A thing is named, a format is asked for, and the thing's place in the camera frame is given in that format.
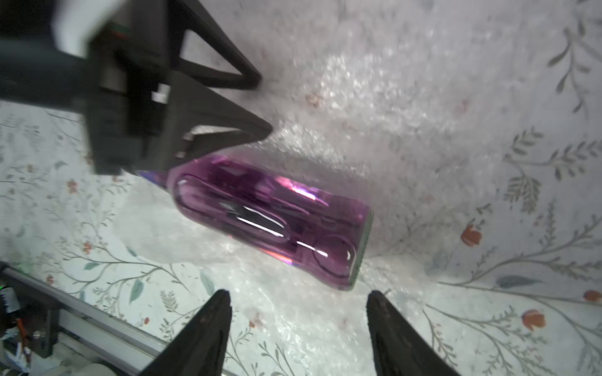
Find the floral tablecloth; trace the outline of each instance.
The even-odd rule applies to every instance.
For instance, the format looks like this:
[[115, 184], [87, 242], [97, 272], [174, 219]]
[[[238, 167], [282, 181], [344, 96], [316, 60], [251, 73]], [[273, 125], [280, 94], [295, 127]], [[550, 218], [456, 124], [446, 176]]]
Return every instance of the floral tablecloth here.
[[599, 2], [203, 3], [265, 75], [221, 91], [276, 127], [235, 153], [374, 208], [354, 290], [91, 174], [81, 117], [8, 102], [3, 260], [166, 341], [228, 289], [238, 375], [374, 374], [372, 289], [462, 375], [602, 375]]

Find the orange flower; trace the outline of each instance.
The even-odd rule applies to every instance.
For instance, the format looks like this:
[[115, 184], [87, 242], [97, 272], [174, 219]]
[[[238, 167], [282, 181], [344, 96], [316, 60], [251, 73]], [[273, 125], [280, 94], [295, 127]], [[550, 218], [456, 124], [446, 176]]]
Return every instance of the orange flower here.
[[535, 331], [533, 327], [545, 328], [545, 316], [536, 309], [531, 309], [523, 313], [523, 325], [530, 331]]
[[583, 294], [583, 299], [594, 303], [602, 302], [602, 294], [599, 291], [589, 290]]
[[92, 251], [92, 243], [87, 241], [84, 243], [84, 253], [85, 254], [90, 254], [90, 252]]
[[481, 241], [481, 237], [483, 237], [483, 235], [481, 235], [480, 232], [478, 232], [477, 230], [473, 230], [473, 225], [469, 224], [466, 226], [466, 229], [464, 230], [464, 232], [462, 232], [462, 235], [460, 236], [460, 239], [464, 242], [464, 244], [466, 244], [469, 247], [474, 247], [474, 245], [479, 245], [479, 242]]
[[320, 99], [323, 99], [323, 98], [321, 95], [318, 95], [318, 94], [307, 94], [305, 96], [305, 100], [313, 108], [320, 107]]
[[69, 189], [69, 193], [77, 192], [77, 182], [73, 179], [67, 182], [67, 188]]

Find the bottle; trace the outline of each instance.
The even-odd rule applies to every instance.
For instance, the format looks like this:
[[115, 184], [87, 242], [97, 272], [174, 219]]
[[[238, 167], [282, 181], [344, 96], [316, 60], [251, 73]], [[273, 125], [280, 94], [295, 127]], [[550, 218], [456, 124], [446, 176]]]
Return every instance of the bottle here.
[[351, 290], [372, 224], [363, 202], [337, 196], [223, 155], [140, 171], [167, 189], [187, 218], [221, 230], [323, 283]]

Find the floral pattern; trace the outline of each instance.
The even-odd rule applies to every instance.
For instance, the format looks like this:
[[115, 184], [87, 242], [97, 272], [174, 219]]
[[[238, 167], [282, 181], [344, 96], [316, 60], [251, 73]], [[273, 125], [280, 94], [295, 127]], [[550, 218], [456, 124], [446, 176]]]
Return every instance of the floral pattern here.
[[[7, 251], [2, 258], [111, 315], [172, 340], [215, 292], [213, 281], [191, 264], [146, 260], [115, 238], [111, 223], [131, 177], [92, 174], [77, 116], [12, 103], [2, 103], [0, 110], [4, 131], [0, 134], [4, 178], [0, 205], [22, 216], [4, 221], [2, 242]], [[37, 122], [52, 126], [40, 127]], [[159, 298], [158, 304], [141, 303], [153, 301], [153, 296]], [[246, 329], [234, 336], [238, 327]], [[235, 310], [226, 367], [233, 363], [253, 376], [295, 375], [283, 348], [268, 344], [253, 329], [255, 325]], [[256, 335], [256, 341], [262, 339], [257, 342], [258, 355], [265, 353], [266, 362], [249, 362], [239, 355], [240, 347]]]
[[[514, 138], [511, 148], [516, 148], [517, 143], [520, 143], [521, 140], [528, 140], [529, 137], [531, 139], [543, 139], [544, 134], [535, 132], [533, 129], [530, 132], [525, 131], [522, 135], [517, 135]], [[529, 147], [534, 145], [534, 141], [529, 141], [526, 144]], [[573, 153], [577, 153], [578, 155], [585, 153], [588, 150], [586, 145], [595, 147], [597, 141], [591, 143], [581, 141]], [[571, 149], [572, 145], [567, 146], [561, 155], [571, 155]], [[526, 155], [527, 152], [520, 149], [518, 154]], [[550, 161], [557, 160], [558, 155], [559, 151], [554, 151]], [[571, 160], [566, 163], [573, 163], [574, 160], [572, 158], [574, 157], [567, 157], [567, 159], [569, 158]], [[577, 157], [577, 159], [585, 160], [586, 157]], [[508, 155], [505, 156], [504, 162], [509, 161], [511, 161], [511, 157]], [[516, 167], [515, 163], [513, 161], [510, 162], [510, 164]], [[541, 184], [537, 180], [527, 177], [524, 172], [521, 177], [511, 178], [509, 183], [507, 192], [512, 192], [512, 194], [509, 195], [509, 193], [506, 193], [503, 196], [503, 200], [513, 202], [522, 198], [523, 205], [521, 212], [526, 215], [535, 212], [537, 198], [533, 198], [533, 195], [536, 193], [535, 196], [538, 196], [539, 193], [534, 190]], [[557, 200], [552, 199], [548, 203], [545, 212], [536, 216], [533, 228], [538, 228], [540, 223], [543, 224], [544, 228], [539, 230], [541, 231], [541, 237], [537, 241], [537, 247], [532, 251], [521, 250], [510, 257], [506, 257], [507, 253], [504, 253], [504, 257], [501, 259], [498, 257], [497, 261], [491, 262], [491, 259], [494, 259], [497, 253], [500, 252], [500, 247], [493, 246], [484, 250], [480, 255], [475, 269], [470, 272], [471, 276], [469, 279], [454, 283], [439, 282], [440, 285], [444, 286], [459, 287], [494, 295], [502, 294], [529, 301], [532, 306], [537, 308], [527, 309], [520, 316], [520, 320], [522, 325], [530, 332], [537, 331], [538, 333], [542, 333], [541, 335], [535, 337], [530, 333], [523, 333], [520, 329], [513, 328], [513, 322], [519, 317], [512, 306], [510, 306], [509, 310], [505, 310], [504, 313], [494, 316], [490, 320], [464, 318], [452, 315], [429, 304], [426, 306], [432, 311], [440, 313], [443, 317], [480, 333], [490, 341], [494, 350], [490, 351], [487, 355], [489, 360], [482, 371], [485, 375], [492, 375], [498, 371], [501, 372], [500, 374], [506, 375], [556, 375], [557, 372], [548, 367], [545, 364], [545, 359], [539, 354], [539, 346], [549, 343], [545, 337], [548, 329], [546, 316], [549, 314], [556, 315], [558, 318], [564, 320], [565, 324], [571, 327], [580, 339], [582, 349], [579, 353], [576, 371], [585, 371], [591, 375], [599, 375], [602, 372], [602, 344], [600, 343], [600, 339], [602, 339], [602, 322], [594, 325], [586, 324], [576, 318], [572, 318], [568, 312], [573, 312], [574, 309], [567, 308], [567, 304], [569, 306], [571, 304], [595, 304], [600, 301], [602, 295], [597, 290], [585, 291], [581, 299], [577, 297], [534, 294], [528, 292], [529, 290], [525, 288], [546, 284], [546, 282], [532, 278], [533, 271], [528, 275], [506, 274], [507, 272], [514, 272], [515, 268], [520, 265], [531, 265], [531, 268], [534, 270], [535, 268], [537, 270], [547, 269], [549, 272], [560, 275], [564, 279], [593, 283], [594, 285], [599, 284], [602, 272], [602, 260], [599, 259], [598, 250], [602, 245], [602, 240], [600, 239], [601, 232], [598, 231], [598, 227], [602, 222], [602, 218], [594, 213], [591, 214], [589, 220], [582, 224], [577, 223], [575, 228], [568, 232], [566, 230], [559, 230], [557, 228], [557, 205]], [[479, 208], [478, 213], [482, 214], [482, 209]], [[475, 219], [473, 218], [461, 235], [462, 241], [469, 247], [478, 245], [481, 240], [481, 233], [477, 232], [478, 235], [471, 233], [474, 231], [472, 225], [474, 222]], [[585, 252], [589, 255], [589, 258], [581, 261], [571, 260], [572, 257], [575, 257], [572, 254], [575, 250]], [[498, 274], [498, 277], [495, 277], [493, 280], [489, 278], [491, 287], [487, 287], [488, 282], [485, 282], [485, 285], [483, 285], [483, 281], [491, 277], [492, 274]], [[444, 339], [440, 329], [441, 324], [433, 323], [428, 316], [426, 318], [432, 331], [433, 347], [449, 364], [457, 366], [454, 348], [443, 342]], [[504, 334], [507, 338], [501, 340], [495, 335], [496, 331]], [[530, 345], [526, 347], [521, 346], [516, 341], [513, 341], [513, 338], [519, 339], [520, 342], [530, 342]]]

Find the green leaf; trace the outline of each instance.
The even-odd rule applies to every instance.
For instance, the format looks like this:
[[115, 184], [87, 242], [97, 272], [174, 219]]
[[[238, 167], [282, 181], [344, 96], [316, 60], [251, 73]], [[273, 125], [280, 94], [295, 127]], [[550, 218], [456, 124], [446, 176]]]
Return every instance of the green leaf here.
[[212, 296], [213, 293], [215, 293], [215, 291], [216, 291], [216, 286], [209, 279], [209, 277], [207, 277], [205, 275], [205, 273], [203, 273], [202, 270], [200, 271], [200, 281], [203, 283], [203, 286], [205, 287], [205, 291], [207, 291], [207, 295]]
[[501, 289], [511, 289], [519, 286], [529, 286], [534, 283], [541, 283], [541, 281], [523, 276], [503, 276], [495, 281], [495, 284]]
[[576, 114], [581, 109], [581, 107], [583, 107], [582, 100], [580, 100], [579, 103], [575, 106], [575, 108], [573, 108], [573, 114]]
[[585, 25], [583, 24], [583, 20], [579, 20], [577, 23], [577, 31], [579, 32], [580, 36], [585, 36]]
[[562, 90], [564, 90], [564, 83], [566, 81], [566, 78], [568, 77], [569, 72], [570, 71], [566, 72], [565, 75], [558, 82], [558, 85], [556, 85], [556, 92], [558, 94], [560, 94], [562, 92]]
[[575, 68], [577, 68], [577, 70], [581, 73], [585, 73], [586, 75], [592, 71], [592, 69], [588, 66], [584, 66], [581, 64], [575, 64]]
[[25, 235], [25, 226], [21, 225], [21, 228], [19, 229], [19, 232], [17, 232], [17, 235], [15, 235], [15, 236], [17, 238], [20, 238], [23, 235]]
[[518, 155], [527, 155], [526, 151], [524, 151], [523, 149], [519, 149], [517, 147], [513, 147], [512, 151], [515, 152]]
[[566, 163], [568, 163], [568, 164], [575, 163], [575, 159], [569, 158], [569, 157], [567, 157], [566, 155], [565, 155], [565, 156], [563, 156], [561, 159], [562, 159], [562, 161], [563, 161], [563, 162], [566, 162]]
[[132, 286], [132, 291], [129, 293], [129, 302], [132, 303], [134, 300], [140, 298], [143, 290], [144, 283], [137, 279]]
[[577, 361], [577, 370], [581, 371], [583, 364], [585, 363], [585, 357], [588, 355], [588, 346], [585, 345], [579, 353], [579, 360]]
[[61, 168], [62, 166], [66, 166], [66, 165], [67, 165], [67, 163], [66, 163], [66, 162], [63, 162], [63, 161], [58, 161], [58, 162], [56, 162], [56, 163], [54, 164], [54, 169], [55, 169], [55, 170], [58, 170], [58, 169], [59, 169], [59, 168]]
[[100, 263], [98, 263], [98, 262], [89, 262], [84, 266], [84, 270], [92, 270], [92, 269], [96, 268], [98, 265], [100, 265]]
[[567, 42], [565, 49], [559, 53], [558, 55], [554, 56], [553, 58], [550, 59], [550, 61], [548, 61], [548, 67], [553, 67], [556, 64], [558, 64], [566, 55], [566, 53], [568, 52], [568, 48], [569, 48], [569, 44]]

